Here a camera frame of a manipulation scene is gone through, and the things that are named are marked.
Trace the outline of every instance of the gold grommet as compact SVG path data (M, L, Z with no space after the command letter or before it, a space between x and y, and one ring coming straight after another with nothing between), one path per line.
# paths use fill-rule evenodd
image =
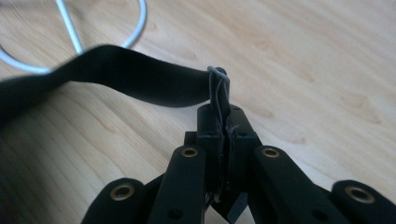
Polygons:
M353 187L353 186L346 187L346 194L349 197L351 197L353 200L358 201L360 203L373 203L375 201L373 194L371 194L365 189L361 189L358 187Z
M184 148L181 150L181 155L184 157L194 157L198 155L198 150L195 148Z
M134 186L129 183L120 184L110 192L110 197L114 201L123 201L134 194Z
M262 150L262 155L270 158L276 158L279 156L279 152L272 148L265 148Z

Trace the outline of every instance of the wooden surface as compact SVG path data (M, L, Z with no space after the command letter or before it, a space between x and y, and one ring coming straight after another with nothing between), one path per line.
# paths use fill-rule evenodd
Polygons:
M66 4L86 49L119 45L138 18L137 1ZM390 0L149 1L133 49L226 68L232 102L264 144L325 189L355 179L396 202L395 10ZM0 0L0 43L36 65L75 55L50 0ZM18 74L0 62L1 78ZM108 182L164 172L184 132L196 130L197 108L64 85L0 131L0 222L79 223ZM205 220L225 223L212 212ZM253 223L249 211L238 223Z

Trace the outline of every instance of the black strap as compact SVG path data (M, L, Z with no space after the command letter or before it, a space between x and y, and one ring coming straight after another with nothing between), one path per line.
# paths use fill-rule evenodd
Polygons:
M102 46L46 76L16 77L1 82L0 125L68 81L106 85L155 105L196 105L209 99L209 74L132 50Z

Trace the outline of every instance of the black object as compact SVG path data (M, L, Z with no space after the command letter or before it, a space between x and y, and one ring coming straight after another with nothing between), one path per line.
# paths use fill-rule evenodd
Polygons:
M247 206L256 223L396 223L396 206L374 189L340 181L313 184L277 147L263 146L243 110L229 103L221 68L197 71L113 46L92 49L43 77L0 83L0 125L67 81L106 85L157 105L198 109L167 171L143 185L108 184L82 223L203 223L208 206L235 223Z

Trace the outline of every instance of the cable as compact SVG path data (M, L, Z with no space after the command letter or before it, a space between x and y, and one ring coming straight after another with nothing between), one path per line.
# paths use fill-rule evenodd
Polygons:
M82 54L84 49L81 46L81 43L79 42L77 32L74 28L73 22L70 18L68 11L67 11L67 7L64 4L64 0L56 0L56 3L57 3L58 8L61 12L62 18L64 20L64 24L66 25L67 32L69 33L70 38L72 39L72 42L73 42L73 45L75 47L77 54ZM136 40L142 34L143 29L145 28L145 23L146 23L146 18L147 18L146 1L139 0L139 6L140 6L139 20L137 22L136 27L134 28L134 31L131 33L131 35L128 37L128 39L122 44L123 48L129 49L134 44L134 42L136 42ZM28 63L22 63L22 62L16 60L11 55L9 55L3 49L3 47L1 47L1 45L0 45L0 59L13 67L16 67L22 71L25 71L25 72L28 72L31 74L46 75L52 71L50 68L47 68L47 67L34 66L34 65L30 65Z

